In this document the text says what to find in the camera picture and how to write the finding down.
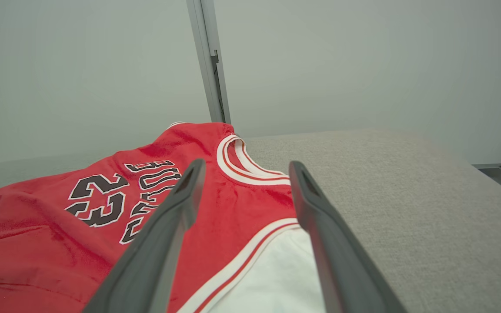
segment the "red stripe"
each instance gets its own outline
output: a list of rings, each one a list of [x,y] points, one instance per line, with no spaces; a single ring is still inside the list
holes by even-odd
[[[242,141],[242,145],[241,145],[241,148],[243,150],[243,154],[245,155],[245,157],[247,157],[247,160],[249,162],[251,162],[253,164],[253,166],[256,166],[258,169],[262,170],[263,172],[266,172],[266,173],[270,173],[270,174],[276,174],[276,175],[281,175],[280,173],[278,172],[272,172],[270,170],[267,170],[267,169],[263,169],[261,168],[260,166],[258,166],[258,164],[256,164],[252,159],[251,157],[247,154],[247,152],[245,151],[245,142]]]
[[[252,251],[252,253],[250,254],[250,256],[247,258],[247,260],[243,263],[243,265],[241,267],[239,267],[239,269],[237,270],[237,272],[235,272],[235,274],[233,274],[231,277],[229,277],[228,280],[226,280],[223,284],[220,285],[220,287],[218,287],[216,290],[214,290],[213,293],[211,293],[207,298],[206,300],[195,310],[194,313],[199,313],[200,311],[202,311],[202,309],[208,305],[210,303],[210,301],[212,301],[212,299],[214,299],[214,297],[222,290],[224,289],[224,287],[226,287],[227,285],[229,285],[229,283],[231,283],[242,271],[243,269],[245,268],[245,266],[247,266],[247,264],[251,261],[252,257],[256,254],[256,252],[258,251],[258,248],[260,248],[260,246],[264,243],[264,241],[266,239],[268,239],[269,236],[271,236],[273,233],[277,232],[277,230],[281,229],[281,228],[284,228],[284,227],[287,227],[287,226],[291,226],[291,225],[297,225],[298,223],[291,223],[291,224],[285,224],[285,225],[282,225],[282,226],[279,226],[278,228],[272,230],[270,233],[268,233],[266,236],[264,236],[264,238],[262,238],[262,240],[260,240],[260,242],[257,244],[257,246],[254,248],[254,250]]]
[[[250,178],[251,180],[288,180],[289,178],[288,177],[274,177],[274,178],[257,178],[257,177],[254,177],[254,176],[248,176],[247,174],[244,174],[244,173],[241,173],[238,171],[238,169],[235,169],[233,167],[231,167],[229,165],[229,163],[227,162],[227,159],[225,158],[225,146],[228,145],[229,143],[231,143],[231,141],[228,141],[226,142],[224,145],[223,145],[223,150],[222,150],[222,153],[223,154],[223,160],[224,160],[224,163],[225,165],[230,169],[232,170],[233,172],[236,172],[237,174],[243,176],[243,177],[246,177],[246,178]]]

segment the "white wall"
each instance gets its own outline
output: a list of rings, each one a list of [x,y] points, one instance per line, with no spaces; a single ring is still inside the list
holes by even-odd
[[[501,163],[501,1],[215,0],[243,136],[389,127]]]
[[[0,0],[0,162],[210,121],[185,0]]]

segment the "dark object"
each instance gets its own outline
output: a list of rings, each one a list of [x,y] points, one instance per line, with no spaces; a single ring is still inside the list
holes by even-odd
[[[306,167],[292,161],[289,169],[297,219],[311,236],[326,312],[405,312]]]
[[[84,313],[165,313],[184,232],[195,222],[205,162],[195,160],[102,283]],[[290,163],[301,227],[312,240],[328,313],[405,309],[304,165]]]
[[[195,222],[206,162],[193,161],[83,312],[165,312],[183,235]]]

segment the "red fabric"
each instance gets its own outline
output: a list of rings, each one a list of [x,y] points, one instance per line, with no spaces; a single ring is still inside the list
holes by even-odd
[[[207,176],[199,215],[183,240],[168,309],[176,312],[264,226],[295,217],[289,186],[251,186],[220,170],[217,146],[231,134],[233,128],[224,123],[183,123],[150,145],[117,152],[86,169],[1,188],[0,311],[81,311],[127,248],[128,243],[120,241],[126,238],[129,224],[142,219],[132,229],[137,232],[159,210],[155,206],[169,190],[150,200],[144,194],[177,182],[170,178],[143,190],[147,186],[141,186],[141,176],[167,170],[145,180],[150,185],[175,177],[175,169],[183,173],[191,161],[203,158]],[[135,170],[148,168],[133,172],[126,164]],[[82,188],[83,180],[98,175],[119,187],[101,192],[90,183]],[[75,216],[73,205],[85,202],[89,202],[87,210]],[[141,203],[152,207],[131,216]],[[118,208],[123,210],[113,220]],[[94,220],[100,224],[89,226]]]

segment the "red jersey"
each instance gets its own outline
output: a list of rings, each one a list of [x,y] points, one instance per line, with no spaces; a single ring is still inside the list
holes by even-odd
[[[208,311],[299,227],[288,176],[257,166],[224,123],[174,123],[145,147],[0,188],[0,311],[81,311],[197,158],[206,180],[168,311]]]

